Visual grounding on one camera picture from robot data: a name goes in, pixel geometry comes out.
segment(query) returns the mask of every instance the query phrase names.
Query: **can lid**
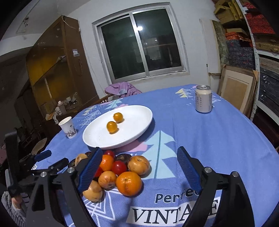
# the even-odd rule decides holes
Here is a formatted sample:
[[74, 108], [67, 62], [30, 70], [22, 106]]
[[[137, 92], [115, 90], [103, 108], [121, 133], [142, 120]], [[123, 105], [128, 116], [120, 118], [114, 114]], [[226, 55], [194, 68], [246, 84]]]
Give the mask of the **can lid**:
[[199, 89], [199, 90], [209, 90], [210, 86], [208, 86], [208, 85], [198, 85], [196, 88]]

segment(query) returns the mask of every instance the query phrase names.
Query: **purple garment on chair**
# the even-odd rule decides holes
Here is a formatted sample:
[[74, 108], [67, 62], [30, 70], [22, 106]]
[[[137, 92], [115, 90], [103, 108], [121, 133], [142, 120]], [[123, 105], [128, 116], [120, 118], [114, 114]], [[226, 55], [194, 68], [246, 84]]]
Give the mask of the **purple garment on chair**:
[[140, 90], [136, 89], [132, 84], [128, 82], [111, 84], [110, 86], [105, 88], [105, 92], [107, 94], [118, 95], [121, 98], [142, 93]]

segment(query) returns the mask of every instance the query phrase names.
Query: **blue tablecloth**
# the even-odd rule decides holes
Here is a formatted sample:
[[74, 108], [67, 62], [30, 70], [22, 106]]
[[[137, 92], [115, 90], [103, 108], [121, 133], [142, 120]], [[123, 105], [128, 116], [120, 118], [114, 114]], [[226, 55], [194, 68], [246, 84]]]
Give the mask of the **blue tablecloth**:
[[[239, 172], [251, 201], [255, 226], [261, 226], [279, 201], [279, 155], [247, 117], [217, 94], [212, 97], [212, 111], [198, 113], [194, 91], [193, 84], [166, 88], [85, 109], [73, 119], [77, 136], [68, 139], [63, 131], [58, 133], [46, 148], [52, 156], [36, 163], [35, 168], [47, 168], [61, 158], [72, 160], [87, 152], [83, 130], [101, 114], [125, 105], [147, 106], [153, 112], [147, 131], [116, 152], [145, 156], [152, 172], [143, 179], [144, 190], [136, 197], [125, 197], [113, 189], [105, 191], [104, 200], [97, 204], [83, 198], [96, 224], [181, 226], [197, 199], [176, 158], [177, 148], [184, 146], [203, 166], [224, 174]], [[214, 220], [220, 196], [221, 191], [217, 191], [206, 226]], [[74, 226], [62, 196], [60, 204], [67, 225]]]

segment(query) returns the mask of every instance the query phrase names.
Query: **window frame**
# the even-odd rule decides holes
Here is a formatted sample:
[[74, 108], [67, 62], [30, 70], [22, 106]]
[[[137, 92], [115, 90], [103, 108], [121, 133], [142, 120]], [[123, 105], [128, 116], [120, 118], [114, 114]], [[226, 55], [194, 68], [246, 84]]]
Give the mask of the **window frame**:
[[[170, 23], [171, 23], [171, 26], [172, 26], [172, 29], [174, 32], [181, 66], [149, 71], [148, 67], [147, 67], [147, 62], [146, 62], [144, 50], [142, 47], [142, 43], [140, 40], [140, 35], [137, 30], [136, 22], [135, 22], [133, 15], [137, 14], [137, 13], [145, 12], [145, 11], [160, 10], [160, 9], [165, 9], [167, 11], [167, 14], [168, 14], [168, 17], [169, 17], [169, 20], [170, 20]], [[133, 74], [133, 75], [115, 79], [113, 70], [112, 70], [112, 67], [110, 64], [109, 55], [107, 53], [107, 48], [105, 45], [103, 33], [102, 33], [102, 26], [115, 22], [117, 20], [121, 20], [126, 17], [129, 17], [131, 20], [145, 71], [141, 72], [141, 73], [137, 73], [137, 74]], [[184, 42], [182, 40], [181, 31], [178, 27], [178, 23], [176, 21], [176, 18], [174, 16], [170, 3], [153, 3], [153, 4], [132, 7], [132, 8], [126, 9], [126, 10], [122, 10], [120, 12], [113, 13], [106, 17], [103, 17], [103, 18], [95, 21], [94, 23], [92, 23], [92, 26], [93, 26], [94, 35], [95, 35], [96, 42], [97, 42], [98, 51], [100, 53], [102, 66], [103, 66], [103, 69], [105, 71], [105, 74], [106, 74], [109, 82], [117, 83], [117, 82], [131, 81], [131, 80], [135, 80], [135, 79], [146, 79], [148, 77], [152, 77], [152, 76], [156, 76], [156, 75], [170, 74], [170, 73], [175, 73], [175, 72], [185, 72], [186, 74], [189, 75], [188, 60], [187, 60], [187, 54], [186, 54]]]

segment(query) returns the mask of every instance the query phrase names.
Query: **bolt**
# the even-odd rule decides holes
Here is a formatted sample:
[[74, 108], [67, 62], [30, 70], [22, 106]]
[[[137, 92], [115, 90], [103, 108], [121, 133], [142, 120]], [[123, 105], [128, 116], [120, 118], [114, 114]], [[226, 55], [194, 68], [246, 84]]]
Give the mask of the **bolt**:
[[74, 168], [73, 168], [73, 167], [70, 167], [70, 168], [67, 169], [67, 172], [68, 172], [68, 173], [72, 173], [73, 171], [74, 171]]
[[47, 172], [41, 172], [41, 177], [45, 177], [47, 175]]
[[210, 167], [205, 167], [205, 172], [210, 173], [212, 172], [212, 169]]
[[238, 172], [236, 172], [236, 171], [233, 171], [233, 172], [232, 172], [232, 175], [233, 175], [234, 177], [238, 177], [238, 176], [239, 176]]

